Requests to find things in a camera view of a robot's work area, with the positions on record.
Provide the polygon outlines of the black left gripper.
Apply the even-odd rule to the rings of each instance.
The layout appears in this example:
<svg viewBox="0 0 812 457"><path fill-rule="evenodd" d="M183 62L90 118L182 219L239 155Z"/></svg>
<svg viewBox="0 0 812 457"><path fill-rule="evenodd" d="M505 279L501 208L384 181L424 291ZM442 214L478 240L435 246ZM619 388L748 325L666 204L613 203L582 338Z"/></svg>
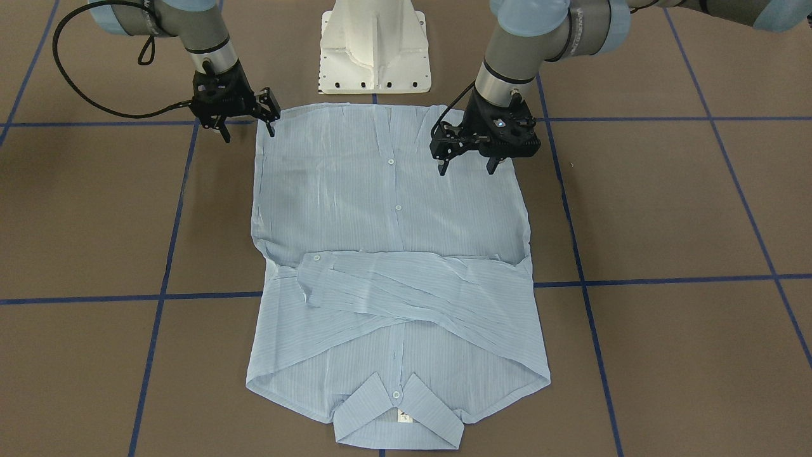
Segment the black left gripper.
<svg viewBox="0 0 812 457"><path fill-rule="evenodd" d="M445 116L471 92L463 119L458 125L444 121ZM470 150L488 158L485 171L493 175L502 160L530 158L540 149L532 116L524 96L511 90L507 107L490 103L473 88L466 88L446 107L430 130L430 154L437 161L438 173L445 176L450 160Z"/></svg>

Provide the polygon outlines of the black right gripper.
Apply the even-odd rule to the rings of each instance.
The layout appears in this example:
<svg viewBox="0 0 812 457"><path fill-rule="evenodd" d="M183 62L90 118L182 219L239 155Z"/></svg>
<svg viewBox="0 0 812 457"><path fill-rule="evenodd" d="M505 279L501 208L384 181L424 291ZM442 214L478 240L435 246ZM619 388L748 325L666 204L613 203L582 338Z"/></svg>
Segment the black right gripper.
<svg viewBox="0 0 812 457"><path fill-rule="evenodd" d="M240 61L220 73L215 72L212 61L205 60L202 67L192 79L190 110L203 127L218 128L223 141L230 143L226 119L251 116L264 122L270 138L275 138L273 123L280 119L281 109L270 88L254 92Z"/></svg>

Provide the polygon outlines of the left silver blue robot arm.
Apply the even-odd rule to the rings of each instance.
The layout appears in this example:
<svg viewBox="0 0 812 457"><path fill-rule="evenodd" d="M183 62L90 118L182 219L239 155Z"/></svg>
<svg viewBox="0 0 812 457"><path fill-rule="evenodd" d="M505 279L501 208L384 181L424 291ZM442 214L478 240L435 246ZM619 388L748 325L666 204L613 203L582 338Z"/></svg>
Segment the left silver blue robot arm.
<svg viewBox="0 0 812 457"><path fill-rule="evenodd" d="M526 102L545 62L606 54L631 28L632 14L648 8L684 8L756 30L785 32L810 16L809 1L492 1L497 25L485 50L459 124L443 116L430 132L438 173L453 159L476 151L494 174L506 159L530 158L540 149L536 120Z"/></svg>

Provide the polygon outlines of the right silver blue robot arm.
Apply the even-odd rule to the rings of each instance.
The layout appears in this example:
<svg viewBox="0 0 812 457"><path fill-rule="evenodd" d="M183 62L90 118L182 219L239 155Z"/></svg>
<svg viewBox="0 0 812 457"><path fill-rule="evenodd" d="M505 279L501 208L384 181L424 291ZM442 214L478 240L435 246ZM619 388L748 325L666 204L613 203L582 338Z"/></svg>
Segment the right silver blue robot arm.
<svg viewBox="0 0 812 457"><path fill-rule="evenodd" d="M273 123L280 107L270 88L252 90L231 34L216 1L89 1L93 20L110 34L177 37L195 66L192 96L176 108L188 108L203 128L220 132L231 141L226 121L252 117L275 136Z"/></svg>

